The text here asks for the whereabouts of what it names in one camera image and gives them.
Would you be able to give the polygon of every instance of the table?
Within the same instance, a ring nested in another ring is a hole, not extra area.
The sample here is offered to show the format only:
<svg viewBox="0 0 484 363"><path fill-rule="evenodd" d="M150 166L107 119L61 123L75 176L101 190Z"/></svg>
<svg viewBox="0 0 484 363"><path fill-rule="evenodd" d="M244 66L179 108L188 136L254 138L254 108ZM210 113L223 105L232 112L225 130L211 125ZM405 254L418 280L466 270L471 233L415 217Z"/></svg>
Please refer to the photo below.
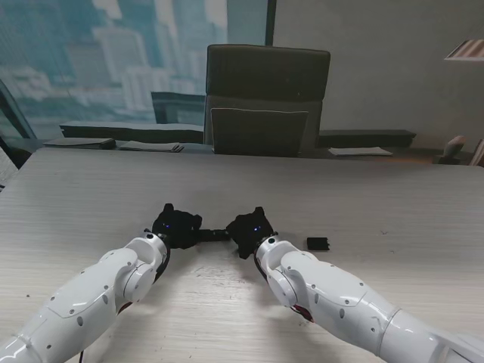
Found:
<svg viewBox="0 0 484 363"><path fill-rule="evenodd" d="M42 149L0 193L0 336L166 202L205 228L264 206L280 234L437 327L484 324L484 170L412 163ZM85 362L377 362L278 305L233 243L175 250Z"/></svg>

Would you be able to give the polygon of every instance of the dark gray chair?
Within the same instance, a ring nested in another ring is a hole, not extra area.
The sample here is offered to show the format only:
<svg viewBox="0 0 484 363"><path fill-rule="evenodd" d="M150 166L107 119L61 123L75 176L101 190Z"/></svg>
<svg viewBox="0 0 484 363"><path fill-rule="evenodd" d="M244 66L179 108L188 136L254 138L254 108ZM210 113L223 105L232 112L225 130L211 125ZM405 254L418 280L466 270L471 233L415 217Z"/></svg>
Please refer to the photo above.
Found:
<svg viewBox="0 0 484 363"><path fill-rule="evenodd" d="M314 149L329 66L327 51L258 45L209 46L204 143L213 144L213 108L307 111L301 150Z"/></svg>

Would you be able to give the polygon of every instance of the wall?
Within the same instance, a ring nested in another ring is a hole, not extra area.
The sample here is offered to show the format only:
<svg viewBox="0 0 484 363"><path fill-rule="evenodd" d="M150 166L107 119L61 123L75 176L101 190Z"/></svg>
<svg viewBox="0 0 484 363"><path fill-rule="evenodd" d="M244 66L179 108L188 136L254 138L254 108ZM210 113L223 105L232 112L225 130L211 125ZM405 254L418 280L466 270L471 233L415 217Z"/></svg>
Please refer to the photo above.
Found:
<svg viewBox="0 0 484 363"><path fill-rule="evenodd" d="M484 39L482 0L278 0L276 46L324 49L332 63L322 129L407 129L414 147L484 138L484 63L444 61Z"/></svg>

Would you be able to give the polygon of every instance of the desk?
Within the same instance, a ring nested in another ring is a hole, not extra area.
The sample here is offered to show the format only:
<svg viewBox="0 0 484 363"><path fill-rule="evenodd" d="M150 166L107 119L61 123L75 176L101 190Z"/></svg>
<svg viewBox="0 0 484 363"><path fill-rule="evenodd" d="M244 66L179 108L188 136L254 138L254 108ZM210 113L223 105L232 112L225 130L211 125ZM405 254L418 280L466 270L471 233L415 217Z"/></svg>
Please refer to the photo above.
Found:
<svg viewBox="0 0 484 363"><path fill-rule="evenodd" d="M185 149L184 154L213 154L213 146L205 144L183 144ZM328 147L318 147L312 151L306 151L299 155L303 159L332 159L332 160L361 160L361 161L383 161L391 163L420 163L431 164L436 155L442 154L442 150L437 149L423 149L423 148L409 148L409 147L384 147L383 149L393 153L391 157L384 156L350 156L337 157L329 152ZM473 154L461 151L458 158L461 159L462 165L468 165L472 159Z"/></svg>
<svg viewBox="0 0 484 363"><path fill-rule="evenodd" d="M0 336L166 202L205 228L264 206L280 234L437 327L484 325L484 169L411 163L42 149L0 193ZM377 362L280 307L236 246L175 250L147 298L88 349L91 362Z"/></svg>

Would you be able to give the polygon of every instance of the window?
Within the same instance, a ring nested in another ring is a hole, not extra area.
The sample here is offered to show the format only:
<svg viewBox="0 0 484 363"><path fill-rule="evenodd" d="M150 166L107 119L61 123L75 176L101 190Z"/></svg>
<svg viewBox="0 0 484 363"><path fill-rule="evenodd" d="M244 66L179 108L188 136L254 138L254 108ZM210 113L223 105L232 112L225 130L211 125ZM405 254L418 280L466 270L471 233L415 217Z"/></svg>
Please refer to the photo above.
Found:
<svg viewBox="0 0 484 363"><path fill-rule="evenodd" d="M203 96L206 47L263 45L267 7L261 0L0 0L0 79L40 140L62 137L59 126L71 121L203 125L192 104L200 97L173 96L166 109L178 99L180 108L162 118L152 92ZM5 119L0 131L14 136Z"/></svg>

